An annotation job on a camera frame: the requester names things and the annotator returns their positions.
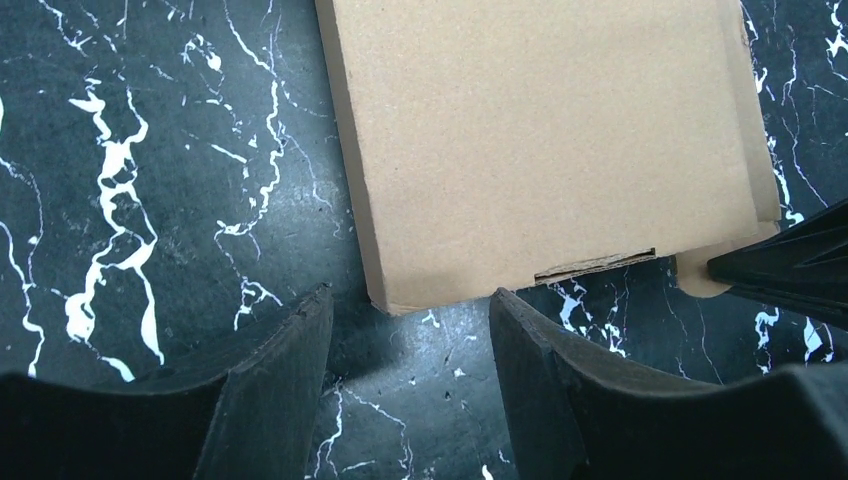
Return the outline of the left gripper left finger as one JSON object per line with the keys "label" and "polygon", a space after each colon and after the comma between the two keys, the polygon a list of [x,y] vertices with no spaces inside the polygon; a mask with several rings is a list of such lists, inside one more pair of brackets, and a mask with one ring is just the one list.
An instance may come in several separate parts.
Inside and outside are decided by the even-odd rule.
{"label": "left gripper left finger", "polygon": [[1,377],[5,479],[301,479],[333,325],[319,285],[130,383]]}

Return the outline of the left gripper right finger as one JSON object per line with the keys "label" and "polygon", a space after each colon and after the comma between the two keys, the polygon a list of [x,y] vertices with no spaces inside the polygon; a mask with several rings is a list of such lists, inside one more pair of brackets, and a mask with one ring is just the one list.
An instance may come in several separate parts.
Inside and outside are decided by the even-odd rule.
{"label": "left gripper right finger", "polygon": [[843,479],[847,367],[788,365],[730,385],[642,365],[506,290],[490,338],[523,479]]}

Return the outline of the brown cardboard box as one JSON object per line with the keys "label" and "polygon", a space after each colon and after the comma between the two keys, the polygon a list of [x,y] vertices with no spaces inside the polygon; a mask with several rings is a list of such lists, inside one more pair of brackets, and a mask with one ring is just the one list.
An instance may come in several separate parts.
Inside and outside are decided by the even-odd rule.
{"label": "brown cardboard box", "polygon": [[319,1],[371,302],[403,315],[672,257],[781,215],[737,1]]}

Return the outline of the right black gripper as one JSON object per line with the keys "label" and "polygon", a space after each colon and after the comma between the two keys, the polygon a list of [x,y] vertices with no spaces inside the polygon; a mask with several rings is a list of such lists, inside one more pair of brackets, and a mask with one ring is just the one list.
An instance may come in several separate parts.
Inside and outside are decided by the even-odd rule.
{"label": "right black gripper", "polygon": [[847,328],[847,201],[707,262],[731,293]]}

